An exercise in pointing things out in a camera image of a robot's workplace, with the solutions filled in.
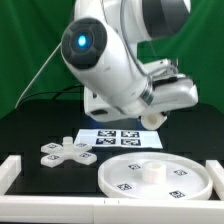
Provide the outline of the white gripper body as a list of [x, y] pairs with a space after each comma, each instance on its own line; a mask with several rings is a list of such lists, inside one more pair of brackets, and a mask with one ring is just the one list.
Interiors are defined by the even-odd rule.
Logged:
[[183, 75], [178, 75], [174, 82], [158, 85], [153, 95], [153, 101], [149, 106], [136, 102], [130, 107], [117, 109], [104, 102], [99, 95], [94, 97], [85, 87], [84, 112], [98, 122], [111, 122], [191, 107], [198, 102], [196, 85]]

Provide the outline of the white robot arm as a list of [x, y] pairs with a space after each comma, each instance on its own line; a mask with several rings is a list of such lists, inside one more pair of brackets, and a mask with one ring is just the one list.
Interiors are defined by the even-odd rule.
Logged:
[[85, 113], [110, 122], [195, 105], [196, 85], [172, 61], [137, 60], [138, 43], [178, 33], [190, 11], [191, 0], [76, 0], [61, 54], [85, 86]]

